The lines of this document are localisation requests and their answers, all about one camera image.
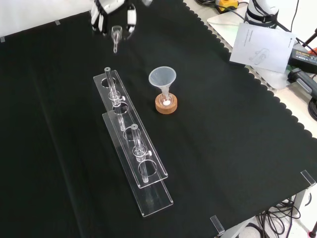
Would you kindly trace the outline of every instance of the black tablecloth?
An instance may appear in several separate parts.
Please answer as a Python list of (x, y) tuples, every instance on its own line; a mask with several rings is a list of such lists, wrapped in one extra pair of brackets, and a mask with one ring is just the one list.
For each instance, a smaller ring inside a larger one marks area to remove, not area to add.
[[(317, 140), (180, 0), (135, 1), (113, 55), (82, 13), (0, 44), (1, 237), (210, 238), (317, 178)], [(119, 13), (111, 24), (125, 21)], [(149, 73), (177, 79), (155, 110)], [(102, 119), (93, 76), (116, 69), (169, 174), (174, 205), (142, 218)]]

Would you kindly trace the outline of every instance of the metal clamp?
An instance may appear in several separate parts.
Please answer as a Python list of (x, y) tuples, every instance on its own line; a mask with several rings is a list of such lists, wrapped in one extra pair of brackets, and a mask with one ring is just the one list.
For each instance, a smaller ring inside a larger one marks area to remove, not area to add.
[(309, 182), (310, 186), (309, 187), (312, 187), (316, 184), (316, 181), (313, 179), (313, 177), (306, 171), (302, 171), (301, 172), (302, 176), (304, 176), (304, 178), (307, 180), (307, 182)]
[(217, 216), (214, 215), (212, 217), (210, 217), (211, 222), (213, 223), (214, 227), (217, 229), (218, 231), (218, 236), (223, 235), (223, 233), (225, 232), (222, 224), (220, 223), (220, 221), (218, 220)]

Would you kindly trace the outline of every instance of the clear acrylic test tube rack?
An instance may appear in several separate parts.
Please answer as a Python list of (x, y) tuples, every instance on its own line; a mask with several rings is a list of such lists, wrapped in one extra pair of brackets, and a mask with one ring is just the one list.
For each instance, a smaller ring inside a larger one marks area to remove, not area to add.
[(142, 216), (173, 204), (163, 182), (167, 172), (116, 70), (94, 77), (107, 113), (103, 114)]

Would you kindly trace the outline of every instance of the small glass funnel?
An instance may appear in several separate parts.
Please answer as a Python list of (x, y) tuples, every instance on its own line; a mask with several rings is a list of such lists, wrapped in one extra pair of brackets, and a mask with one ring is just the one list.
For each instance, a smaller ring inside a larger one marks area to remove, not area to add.
[(112, 27), (111, 38), (113, 40), (113, 52), (117, 53), (118, 44), (122, 39), (122, 27), (121, 26), (113, 26)]
[(149, 75), (149, 82), (162, 90), (159, 103), (169, 106), (173, 103), (173, 97), (169, 93), (169, 87), (176, 78), (176, 72), (171, 67), (162, 66), (154, 69)]

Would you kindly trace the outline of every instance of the round wooden base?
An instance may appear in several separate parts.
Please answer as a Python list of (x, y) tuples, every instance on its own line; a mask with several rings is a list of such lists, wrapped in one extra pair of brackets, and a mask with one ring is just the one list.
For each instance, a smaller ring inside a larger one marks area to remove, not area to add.
[(162, 95), (159, 94), (157, 96), (157, 98), (155, 98), (155, 108), (157, 109), (157, 111), (159, 113), (162, 113), (162, 114), (171, 114), (173, 113), (176, 109), (177, 109), (177, 98), (175, 97), (174, 94), (171, 94), (170, 95), (173, 97), (173, 103), (171, 105), (168, 105), (168, 106), (163, 106), (159, 103), (159, 97)]

